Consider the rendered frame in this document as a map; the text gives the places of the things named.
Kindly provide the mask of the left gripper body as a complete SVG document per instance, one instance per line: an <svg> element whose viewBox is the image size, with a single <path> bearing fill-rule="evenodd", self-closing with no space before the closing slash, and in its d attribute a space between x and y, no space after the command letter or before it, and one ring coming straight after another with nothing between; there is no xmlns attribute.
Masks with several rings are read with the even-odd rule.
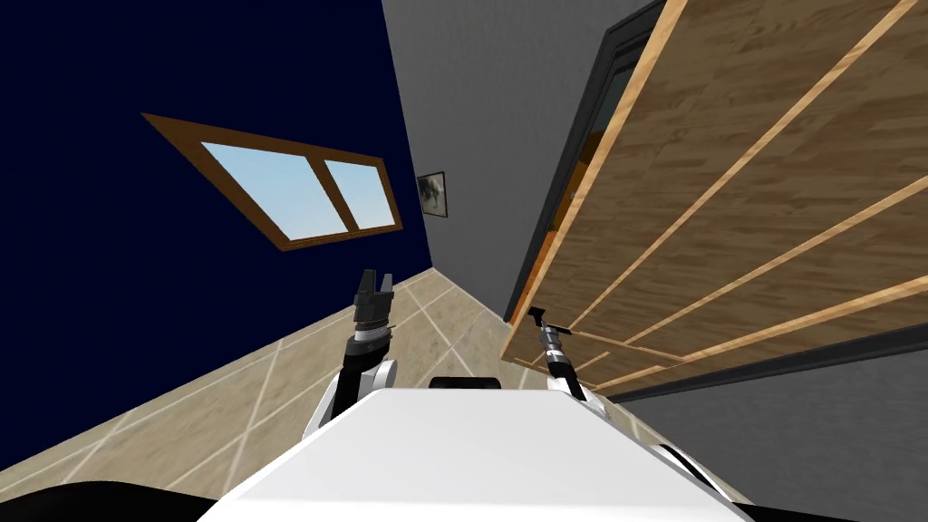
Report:
<svg viewBox="0 0 928 522"><path fill-rule="evenodd" d="M354 298L353 321L357 324L387 324L394 292L359 291Z"/></svg>

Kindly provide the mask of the brown framed window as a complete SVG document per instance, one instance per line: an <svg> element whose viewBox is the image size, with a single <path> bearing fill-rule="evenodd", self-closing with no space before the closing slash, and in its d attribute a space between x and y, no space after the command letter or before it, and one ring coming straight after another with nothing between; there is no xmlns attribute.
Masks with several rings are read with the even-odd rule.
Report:
<svg viewBox="0 0 928 522"><path fill-rule="evenodd" d="M281 251L402 228L380 158L154 114L144 118Z"/></svg>

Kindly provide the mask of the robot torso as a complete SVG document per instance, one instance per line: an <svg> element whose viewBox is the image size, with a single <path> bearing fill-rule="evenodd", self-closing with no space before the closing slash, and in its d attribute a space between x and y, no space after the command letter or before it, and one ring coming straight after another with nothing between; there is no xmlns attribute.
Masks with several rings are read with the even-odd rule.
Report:
<svg viewBox="0 0 928 522"><path fill-rule="evenodd" d="M198 522L752 522L563 391L384 388Z"/></svg>

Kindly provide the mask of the wooden door leaf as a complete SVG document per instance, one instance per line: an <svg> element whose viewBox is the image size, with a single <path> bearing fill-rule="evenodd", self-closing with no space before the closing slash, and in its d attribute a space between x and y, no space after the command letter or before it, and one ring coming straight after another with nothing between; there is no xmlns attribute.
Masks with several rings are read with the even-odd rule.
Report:
<svg viewBox="0 0 928 522"><path fill-rule="evenodd" d="M637 392L928 325L928 0L657 0L521 297Z"/></svg>

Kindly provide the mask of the dark framed wall picture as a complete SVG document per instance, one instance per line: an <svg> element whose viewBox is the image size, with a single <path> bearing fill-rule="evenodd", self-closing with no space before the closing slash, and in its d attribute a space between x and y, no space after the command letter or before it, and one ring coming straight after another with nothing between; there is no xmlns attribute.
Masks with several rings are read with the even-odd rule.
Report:
<svg viewBox="0 0 928 522"><path fill-rule="evenodd" d="M421 210L425 215L448 217L444 172L438 171L416 178Z"/></svg>

